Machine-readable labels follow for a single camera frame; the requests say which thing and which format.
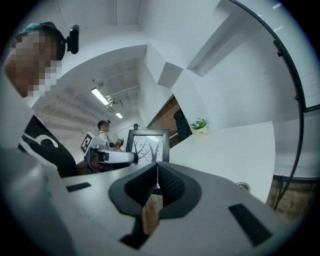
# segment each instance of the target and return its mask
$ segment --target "dark clothing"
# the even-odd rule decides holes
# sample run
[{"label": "dark clothing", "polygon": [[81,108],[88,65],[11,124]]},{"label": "dark clothing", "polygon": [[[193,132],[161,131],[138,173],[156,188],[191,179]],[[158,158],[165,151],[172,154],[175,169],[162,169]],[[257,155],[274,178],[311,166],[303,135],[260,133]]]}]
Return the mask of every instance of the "dark clothing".
[{"label": "dark clothing", "polygon": [[33,116],[30,120],[22,140],[19,148],[23,148],[44,165],[48,164],[46,161],[55,165],[61,178],[77,175],[77,165],[73,156],[37,117]]}]

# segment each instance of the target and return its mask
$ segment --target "potted plant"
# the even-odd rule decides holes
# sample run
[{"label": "potted plant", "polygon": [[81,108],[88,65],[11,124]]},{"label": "potted plant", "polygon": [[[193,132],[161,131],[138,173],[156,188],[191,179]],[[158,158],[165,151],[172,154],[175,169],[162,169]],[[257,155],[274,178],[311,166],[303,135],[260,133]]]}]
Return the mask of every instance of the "potted plant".
[{"label": "potted plant", "polygon": [[191,123],[192,128],[195,130],[197,136],[207,135],[207,121],[197,118],[195,122]]}]

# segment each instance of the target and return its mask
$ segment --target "wooden panel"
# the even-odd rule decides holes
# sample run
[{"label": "wooden panel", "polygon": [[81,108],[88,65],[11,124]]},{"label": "wooden panel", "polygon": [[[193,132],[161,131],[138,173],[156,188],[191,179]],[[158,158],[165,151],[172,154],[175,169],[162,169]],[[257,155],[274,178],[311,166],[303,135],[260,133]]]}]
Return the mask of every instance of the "wooden panel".
[{"label": "wooden panel", "polygon": [[[280,184],[280,181],[272,181],[270,193],[266,202],[272,209],[278,197]],[[319,181],[310,184],[290,183],[283,198],[279,202],[276,213],[285,223],[296,221],[308,211],[310,206],[312,206],[319,192],[319,187]]]}]

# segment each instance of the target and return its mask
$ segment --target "framed picture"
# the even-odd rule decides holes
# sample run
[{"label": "framed picture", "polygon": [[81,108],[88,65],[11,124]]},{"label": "framed picture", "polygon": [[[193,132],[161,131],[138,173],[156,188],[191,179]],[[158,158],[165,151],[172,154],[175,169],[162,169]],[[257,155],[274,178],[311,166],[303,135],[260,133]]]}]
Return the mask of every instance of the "framed picture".
[{"label": "framed picture", "polygon": [[[168,129],[130,130],[126,152],[137,154],[135,164],[169,162],[170,139]],[[153,193],[161,195],[159,184]]]}]

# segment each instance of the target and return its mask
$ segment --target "flower pot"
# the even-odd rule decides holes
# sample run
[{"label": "flower pot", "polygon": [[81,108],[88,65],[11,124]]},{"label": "flower pot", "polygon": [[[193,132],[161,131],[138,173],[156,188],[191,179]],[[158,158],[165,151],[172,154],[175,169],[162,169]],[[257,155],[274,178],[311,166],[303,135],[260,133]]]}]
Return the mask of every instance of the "flower pot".
[{"label": "flower pot", "polygon": [[198,129],[198,130],[195,130],[195,132],[196,132],[196,135],[199,136],[199,137],[205,136],[205,135],[208,134],[208,130],[207,130],[207,127],[206,127],[206,126],[203,127],[203,128],[200,128],[200,129]]}]

